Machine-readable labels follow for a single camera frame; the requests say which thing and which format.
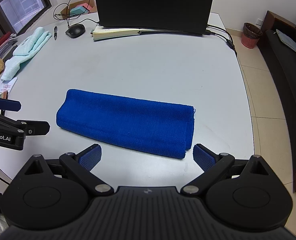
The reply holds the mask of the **blue towel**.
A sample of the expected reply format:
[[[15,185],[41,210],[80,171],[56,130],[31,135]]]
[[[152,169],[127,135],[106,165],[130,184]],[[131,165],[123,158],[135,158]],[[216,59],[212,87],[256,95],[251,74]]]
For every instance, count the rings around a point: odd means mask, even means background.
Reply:
[[[192,146],[194,107],[70,89],[56,124],[107,144],[183,159]]]

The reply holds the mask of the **light cyan towel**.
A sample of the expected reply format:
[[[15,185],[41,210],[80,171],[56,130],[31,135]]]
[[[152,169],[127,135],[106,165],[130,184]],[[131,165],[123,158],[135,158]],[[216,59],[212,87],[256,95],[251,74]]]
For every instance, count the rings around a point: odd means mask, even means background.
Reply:
[[[50,31],[38,27],[33,34],[23,40],[13,51],[13,56],[5,62],[2,81],[10,81],[20,70],[20,65],[31,60],[51,38]]]

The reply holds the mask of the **white printed paper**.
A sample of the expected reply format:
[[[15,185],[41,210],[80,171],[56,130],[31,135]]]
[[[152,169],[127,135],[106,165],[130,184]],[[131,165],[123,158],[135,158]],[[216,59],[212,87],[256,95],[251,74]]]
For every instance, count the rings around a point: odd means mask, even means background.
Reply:
[[[5,91],[10,93],[13,86],[16,84],[16,81],[17,81],[17,77],[14,77],[10,81],[2,81],[0,79],[0,95]]]

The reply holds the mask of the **red folder stack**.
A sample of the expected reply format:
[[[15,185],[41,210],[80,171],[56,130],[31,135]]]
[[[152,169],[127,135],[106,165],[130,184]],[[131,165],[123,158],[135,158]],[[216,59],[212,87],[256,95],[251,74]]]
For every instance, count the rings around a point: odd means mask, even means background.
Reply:
[[[0,38],[0,58],[17,42],[17,35],[6,33]]]

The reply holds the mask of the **black pen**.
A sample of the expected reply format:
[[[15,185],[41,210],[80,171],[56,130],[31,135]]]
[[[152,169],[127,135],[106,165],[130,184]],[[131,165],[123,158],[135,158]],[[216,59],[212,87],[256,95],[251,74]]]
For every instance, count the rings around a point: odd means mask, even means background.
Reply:
[[[57,39],[57,26],[54,27],[54,39]]]

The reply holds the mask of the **black computer mouse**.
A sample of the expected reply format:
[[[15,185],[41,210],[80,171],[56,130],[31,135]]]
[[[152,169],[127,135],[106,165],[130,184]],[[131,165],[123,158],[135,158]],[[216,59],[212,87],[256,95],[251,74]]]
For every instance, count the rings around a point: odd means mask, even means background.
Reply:
[[[65,34],[70,38],[77,38],[80,37],[85,33],[86,29],[85,26],[81,23],[74,24],[70,26],[66,31]]]

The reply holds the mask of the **open notebook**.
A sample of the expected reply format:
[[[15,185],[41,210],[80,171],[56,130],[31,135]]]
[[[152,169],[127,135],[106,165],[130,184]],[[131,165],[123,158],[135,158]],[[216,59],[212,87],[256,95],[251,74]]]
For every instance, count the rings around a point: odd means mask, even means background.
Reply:
[[[142,31],[146,31],[146,29],[106,28],[97,25],[96,28],[91,31],[91,35],[94,41],[102,41],[119,37],[138,36]]]

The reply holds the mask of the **cardboard box with items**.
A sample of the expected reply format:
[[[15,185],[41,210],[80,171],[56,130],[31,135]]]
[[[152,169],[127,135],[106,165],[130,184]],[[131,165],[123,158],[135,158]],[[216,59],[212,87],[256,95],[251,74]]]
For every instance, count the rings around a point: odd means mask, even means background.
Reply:
[[[59,17],[63,20],[70,17],[76,17],[82,14],[97,12],[96,3],[94,0],[82,0],[67,5],[59,13]]]

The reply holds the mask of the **red waste basket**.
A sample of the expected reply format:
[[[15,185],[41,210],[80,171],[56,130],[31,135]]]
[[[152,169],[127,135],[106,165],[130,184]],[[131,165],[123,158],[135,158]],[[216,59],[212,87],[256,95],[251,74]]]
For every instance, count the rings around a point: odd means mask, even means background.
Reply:
[[[262,37],[262,31],[251,23],[244,23],[241,43],[248,49],[253,49]]]

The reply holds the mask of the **black leather sofa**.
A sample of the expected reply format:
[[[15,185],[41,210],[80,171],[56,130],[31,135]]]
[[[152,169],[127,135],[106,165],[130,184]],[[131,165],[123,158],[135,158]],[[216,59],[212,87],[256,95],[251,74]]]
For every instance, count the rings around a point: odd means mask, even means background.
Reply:
[[[258,48],[269,68],[282,103],[292,152],[293,189],[296,192],[296,52],[284,45],[276,29],[296,42],[296,23],[267,11]]]

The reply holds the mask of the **grey cushion on sofa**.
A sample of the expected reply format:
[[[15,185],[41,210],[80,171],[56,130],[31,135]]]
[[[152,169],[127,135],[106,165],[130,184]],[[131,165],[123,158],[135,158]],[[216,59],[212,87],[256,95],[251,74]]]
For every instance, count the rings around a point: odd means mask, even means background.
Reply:
[[[292,38],[288,37],[278,29],[276,29],[276,34],[284,45],[296,52],[296,42]]]

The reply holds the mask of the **black laptop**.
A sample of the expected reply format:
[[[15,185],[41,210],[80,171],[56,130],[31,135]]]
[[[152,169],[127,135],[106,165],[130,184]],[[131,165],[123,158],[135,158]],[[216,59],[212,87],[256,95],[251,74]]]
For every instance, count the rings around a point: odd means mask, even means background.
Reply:
[[[203,35],[213,0],[95,0],[104,27],[174,30]]]

